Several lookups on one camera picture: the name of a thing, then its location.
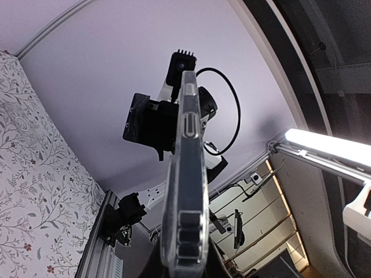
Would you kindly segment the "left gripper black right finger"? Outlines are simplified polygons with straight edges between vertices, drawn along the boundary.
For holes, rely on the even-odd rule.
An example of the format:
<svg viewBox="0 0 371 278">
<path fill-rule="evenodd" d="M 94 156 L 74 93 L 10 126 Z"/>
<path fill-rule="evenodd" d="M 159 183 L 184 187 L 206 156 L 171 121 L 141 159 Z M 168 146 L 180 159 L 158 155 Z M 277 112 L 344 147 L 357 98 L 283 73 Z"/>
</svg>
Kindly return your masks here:
<svg viewBox="0 0 371 278">
<path fill-rule="evenodd" d="M 204 278 L 232 278 L 228 270 L 225 268 L 220 253 L 212 239 L 209 239 L 209 251 L 207 263 L 205 266 Z"/>
</svg>

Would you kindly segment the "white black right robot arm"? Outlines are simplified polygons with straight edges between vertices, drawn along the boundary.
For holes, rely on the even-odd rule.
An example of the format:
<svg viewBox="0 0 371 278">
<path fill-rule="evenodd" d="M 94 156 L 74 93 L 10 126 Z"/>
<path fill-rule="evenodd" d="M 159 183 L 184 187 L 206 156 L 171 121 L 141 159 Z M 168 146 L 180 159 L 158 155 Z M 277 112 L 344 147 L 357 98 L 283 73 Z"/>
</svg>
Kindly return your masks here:
<svg viewBox="0 0 371 278">
<path fill-rule="evenodd" d="M 211 94 L 199 87 L 199 101 L 203 125 L 215 116 L 217 104 Z M 179 105 L 169 101 L 151 100 L 150 96 L 135 93 L 130 106 L 128 117 L 123 131 L 123 139 L 136 144 L 154 148 L 163 161 L 164 153 L 174 154 Z M 205 166 L 208 182 L 212 182 L 228 165 L 222 155 L 213 156 L 205 151 Z M 166 180 L 156 186 L 138 193 L 139 202 L 144 205 L 145 211 L 153 209 L 163 201 L 165 196 Z"/>
</svg>

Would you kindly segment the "white LED light bar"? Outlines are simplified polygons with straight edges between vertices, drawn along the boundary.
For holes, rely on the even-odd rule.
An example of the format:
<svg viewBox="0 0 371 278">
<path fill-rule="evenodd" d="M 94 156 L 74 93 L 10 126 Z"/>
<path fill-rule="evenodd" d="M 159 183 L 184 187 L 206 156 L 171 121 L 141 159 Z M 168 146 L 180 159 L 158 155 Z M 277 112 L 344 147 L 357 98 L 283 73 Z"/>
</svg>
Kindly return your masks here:
<svg viewBox="0 0 371 278">
<path fill-rule="evenodd" d="M 370 171 L 370 145 L 299 129 L 289 129 L 285 140 L 300 156 L 323 156 Z"/>
</svg>

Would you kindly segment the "black smartphone far corner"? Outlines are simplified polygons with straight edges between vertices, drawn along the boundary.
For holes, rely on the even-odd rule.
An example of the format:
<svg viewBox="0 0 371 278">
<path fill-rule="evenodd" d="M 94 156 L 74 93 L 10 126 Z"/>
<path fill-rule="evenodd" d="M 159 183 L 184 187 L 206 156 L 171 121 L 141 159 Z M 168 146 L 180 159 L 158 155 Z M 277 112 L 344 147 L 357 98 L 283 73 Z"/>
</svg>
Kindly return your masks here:
<svg viewBox="0 0 371 278">
<path fill-rule="evenodd" d="M 208 238 L 208 181 L 197 78 L 194 71 L 184 71 L 161 229 L 161 262 L 169 276 L 202 277 Z"/>
</svg>

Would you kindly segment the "floral patterned table mat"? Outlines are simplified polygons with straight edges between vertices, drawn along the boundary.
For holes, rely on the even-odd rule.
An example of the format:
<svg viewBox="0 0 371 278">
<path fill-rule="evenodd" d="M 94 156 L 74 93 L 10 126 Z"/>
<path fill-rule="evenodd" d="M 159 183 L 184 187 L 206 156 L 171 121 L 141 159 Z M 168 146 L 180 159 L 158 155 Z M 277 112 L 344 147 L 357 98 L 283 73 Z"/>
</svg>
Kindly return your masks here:
<svg viewBox="0 0 371 278">
<path fill-rule="evenodd" d="M 74 277 L 104 191 L 1 53 L 1 276 Z"/>
</svg>

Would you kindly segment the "right aluminium frame post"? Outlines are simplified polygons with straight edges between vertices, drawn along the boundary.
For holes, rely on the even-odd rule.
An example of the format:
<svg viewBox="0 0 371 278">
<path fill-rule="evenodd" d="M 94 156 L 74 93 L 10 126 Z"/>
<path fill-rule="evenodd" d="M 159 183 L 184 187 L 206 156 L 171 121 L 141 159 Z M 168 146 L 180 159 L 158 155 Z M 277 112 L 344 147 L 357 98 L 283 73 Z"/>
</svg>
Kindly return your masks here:
<svg viewBox="0 0 371 278">
<path fill-rule="evenodd" d="M 45 25 L 38 33 L 36 33 L 17 53 L 14 54 L 20 61 L 25 58 L 39 43 L 41 43 L 48 35 L 55 29 L 65 23 L 68 19 L 72 18 L 75 14 L 86 8 L 93 3 L 94 0 L 83 0 L 70 6 L 50 23 Z"/>
</svg>

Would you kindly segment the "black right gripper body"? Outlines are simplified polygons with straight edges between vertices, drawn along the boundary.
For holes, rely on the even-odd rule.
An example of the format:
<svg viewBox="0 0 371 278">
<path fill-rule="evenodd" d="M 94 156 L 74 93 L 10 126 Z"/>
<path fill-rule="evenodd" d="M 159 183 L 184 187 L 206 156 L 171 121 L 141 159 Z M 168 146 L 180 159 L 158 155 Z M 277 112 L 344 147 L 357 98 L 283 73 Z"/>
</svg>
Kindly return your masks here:
<svg viewBox="0 0 371 278">
<path fill-rule="evenodd" d="M 215 116 L 217 104 L 204 87 L 194 89 L 180 89 L 179 103 L 135 93 L 122 138 L 154 148 L 160 161 L 164 152 L 176 161 L 203 161 L 202 125 Z"/>
</svg>

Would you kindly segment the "aluminium front rail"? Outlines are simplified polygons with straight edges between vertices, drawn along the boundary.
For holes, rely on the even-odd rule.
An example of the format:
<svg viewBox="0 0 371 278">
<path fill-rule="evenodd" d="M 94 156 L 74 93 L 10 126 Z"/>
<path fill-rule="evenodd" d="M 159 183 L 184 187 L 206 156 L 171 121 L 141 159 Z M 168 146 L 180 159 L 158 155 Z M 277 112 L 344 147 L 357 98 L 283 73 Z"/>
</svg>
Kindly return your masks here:
<svg viewBox="0 0 371 278">
<path fill-rule="evenodd" d="M 83 251 L 76 277 L 136 277 L 144 269 L 154 245 L 159 241 L 161 227 L 146 227 L 142 220 L 150 212 L 159 209 L 162 201 L 149 211 L 138 200 L 138 192 L 118 198 L 107 191 L 100 207 L 88 243 Z M 110 204 L 119 210 L 121 218 L 132 226 L 132 241 L 129 247 L 117 243 L 111 247 L 100 238 L 105 207 Z"/>
</svg>

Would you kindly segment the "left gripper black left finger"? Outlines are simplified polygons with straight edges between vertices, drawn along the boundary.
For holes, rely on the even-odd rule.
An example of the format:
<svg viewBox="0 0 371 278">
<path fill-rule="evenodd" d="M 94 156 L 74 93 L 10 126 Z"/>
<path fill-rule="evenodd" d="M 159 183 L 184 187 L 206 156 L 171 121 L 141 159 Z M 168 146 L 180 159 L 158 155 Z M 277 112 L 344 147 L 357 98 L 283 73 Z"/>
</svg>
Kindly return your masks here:
<svg viewBox="0 0 371 278">
<path fill-rule="evenodd" d="M 151 255 L 137 278 L 170 278 L 168 268 L 161 262 L 161 243 L 157 241 Z"/>
</svg>

